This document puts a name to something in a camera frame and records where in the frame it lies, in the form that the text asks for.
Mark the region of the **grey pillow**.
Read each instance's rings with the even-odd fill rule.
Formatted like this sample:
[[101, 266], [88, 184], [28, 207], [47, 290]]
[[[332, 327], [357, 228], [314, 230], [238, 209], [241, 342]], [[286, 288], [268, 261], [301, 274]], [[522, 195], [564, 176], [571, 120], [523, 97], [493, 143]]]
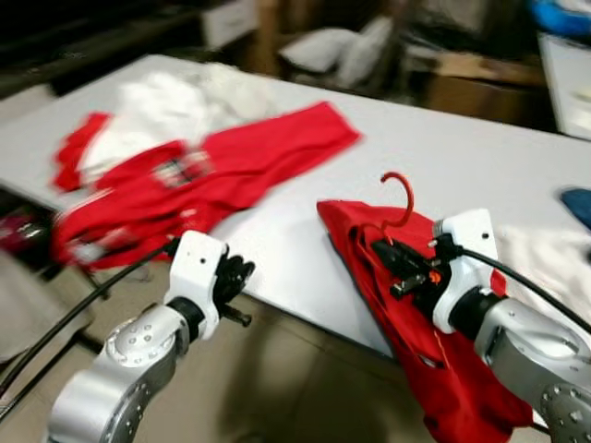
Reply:
[[336, 85], [342, 88], [354, 88], [360, 81], [371, 75], [373, 67], [379, 62], [381, 51], [387, 45], [392, 29], [390, 17], [373, 18], [360, 31], [339, 60], [336, 72]]
[[341, 62], [347, 50], [359, 39], [360, 33], [354, 30], [324, 27], [287, 43], [279, 51], [279, 55], [299, 70], [324, 75]]

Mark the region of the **brown cardboard box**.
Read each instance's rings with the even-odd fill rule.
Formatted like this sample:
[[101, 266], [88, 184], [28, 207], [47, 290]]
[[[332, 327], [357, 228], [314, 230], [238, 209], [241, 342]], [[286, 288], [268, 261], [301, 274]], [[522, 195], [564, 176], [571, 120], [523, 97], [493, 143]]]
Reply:
[[540, 66], [469, 52], [444, 52], [436, 59], [425, 106], [519, 126], [549, 117], [549, 86]]

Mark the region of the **white t-shirt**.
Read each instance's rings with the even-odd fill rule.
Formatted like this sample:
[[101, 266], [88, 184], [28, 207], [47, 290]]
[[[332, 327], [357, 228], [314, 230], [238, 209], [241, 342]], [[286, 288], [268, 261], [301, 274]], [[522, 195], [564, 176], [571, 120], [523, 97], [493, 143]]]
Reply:
[[499, 261], [543, 287], [588, 320], [591, 313], [590, 236], [558, 229], [506, 225], [495, 233]]

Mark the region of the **white crumpled garment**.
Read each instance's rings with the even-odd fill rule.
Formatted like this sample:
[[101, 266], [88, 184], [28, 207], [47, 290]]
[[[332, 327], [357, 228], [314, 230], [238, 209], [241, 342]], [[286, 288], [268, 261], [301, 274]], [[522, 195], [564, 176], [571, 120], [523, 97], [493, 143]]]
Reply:
[[195, 144], [215, 132], [279, 113], [269, 84], [237, 68], [206, 63], [190, 73], [151, 71], [118, 89], [115, 112], [81, 152], [84, 186], [159, 145]]

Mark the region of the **red plastic clothes hanger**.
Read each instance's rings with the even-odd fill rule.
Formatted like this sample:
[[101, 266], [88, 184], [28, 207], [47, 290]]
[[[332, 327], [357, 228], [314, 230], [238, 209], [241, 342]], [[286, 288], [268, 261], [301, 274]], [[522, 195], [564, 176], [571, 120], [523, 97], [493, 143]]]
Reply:
[[393, 245], [395, 244], [395, 237], [392, 236], [391, 233], [388, 233], [389, 228], [401, 228], [404, 227], [411, 218], [411, 214], [413, 214], [415, 209], [415, 193], [413, 187], [411, 186], [410, 181], [408, 178], [404, 176], [404, 174], [397, 173], [397, 172], [387, 172], [382, 174], [380, 177], [380, 182], [385, 183], [389, 180], [396, 180], [398, 183], [401, 183], [403, 193], [405, 195], [405, 207], [403, 208], [401, 218], [395, 220], [383, 220], [381, 223], [362, 223], [358, 225], [360, 231], [364, 231], [364, 229], [372, 228], [373, 231], [377, 231], [380, 234], [380, 240], [384, 242], [384, 244]]

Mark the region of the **white office table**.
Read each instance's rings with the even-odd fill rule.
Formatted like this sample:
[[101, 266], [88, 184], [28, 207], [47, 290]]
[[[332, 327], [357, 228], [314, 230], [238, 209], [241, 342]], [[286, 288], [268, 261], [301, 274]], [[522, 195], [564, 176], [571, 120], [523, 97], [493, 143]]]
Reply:
[[591, 138], [591, 52], [579, 42], [544, 32], [537, 34], [549, 96], [559, 131]]

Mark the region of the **blue denim jacket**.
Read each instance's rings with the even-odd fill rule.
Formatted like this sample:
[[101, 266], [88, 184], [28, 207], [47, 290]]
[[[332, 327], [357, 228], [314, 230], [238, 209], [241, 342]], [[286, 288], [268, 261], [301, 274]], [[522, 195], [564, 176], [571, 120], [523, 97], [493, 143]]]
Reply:
[[559, 202], [584, 227], [591, 227], [591, 191], [567, 188], [559, 193]]

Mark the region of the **plain red garment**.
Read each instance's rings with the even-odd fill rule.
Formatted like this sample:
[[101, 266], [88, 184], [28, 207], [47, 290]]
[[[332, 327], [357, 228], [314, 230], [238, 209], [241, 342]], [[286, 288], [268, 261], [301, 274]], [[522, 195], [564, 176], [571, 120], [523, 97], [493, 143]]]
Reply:
[[81, 189], [83, 176], [81, 176], [80, 162], [83, 160], [84, 152], [110, 119], [111, 115], [107, 113], [91, 113], [72, 134], [65, 138], [62, 148], [55, 155], [58, 169], [52, 181], [52, 185], [60, 193], [72, 193]]

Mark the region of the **red printed t-shirt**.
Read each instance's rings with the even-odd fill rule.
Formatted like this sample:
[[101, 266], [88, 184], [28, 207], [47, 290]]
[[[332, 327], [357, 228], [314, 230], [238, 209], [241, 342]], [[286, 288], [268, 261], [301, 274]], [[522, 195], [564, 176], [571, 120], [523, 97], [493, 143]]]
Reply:
[[533, 425], [531, 406], [499, 383], [469, 339], [440, 332], [410, 298], [390, 294], [397, 280], [381, 265], [373, 242], [393, 239], [432, 257], [431, 219], [413, 212], [406, 225], [380, 232], [380, 222], [402, 218], [401, 208], [330, 199], [318, 202], [316, 211], [438, 443], [508, 443], [516, 429]]

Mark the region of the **bright blue bag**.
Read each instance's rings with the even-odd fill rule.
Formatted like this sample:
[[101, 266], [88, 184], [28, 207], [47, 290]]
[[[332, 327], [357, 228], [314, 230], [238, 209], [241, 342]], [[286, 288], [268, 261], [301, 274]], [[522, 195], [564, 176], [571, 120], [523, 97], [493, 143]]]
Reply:
[[529, 11], [545, 32], [590, 37], [591, 0], [529, 0]]

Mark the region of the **red garment with plaid trim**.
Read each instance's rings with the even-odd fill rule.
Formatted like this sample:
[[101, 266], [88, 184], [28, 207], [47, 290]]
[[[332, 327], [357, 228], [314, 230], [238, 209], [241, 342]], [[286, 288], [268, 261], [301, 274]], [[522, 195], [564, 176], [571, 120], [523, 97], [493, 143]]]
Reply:
[[360, 139], [328, 102], [216, 132], [196, 148], [168, 142], [102, 174], [96, 195], [54, 221], [54, 260], [85, 269], [130, 265], [195, 231], [209, 233], [280, 183]]

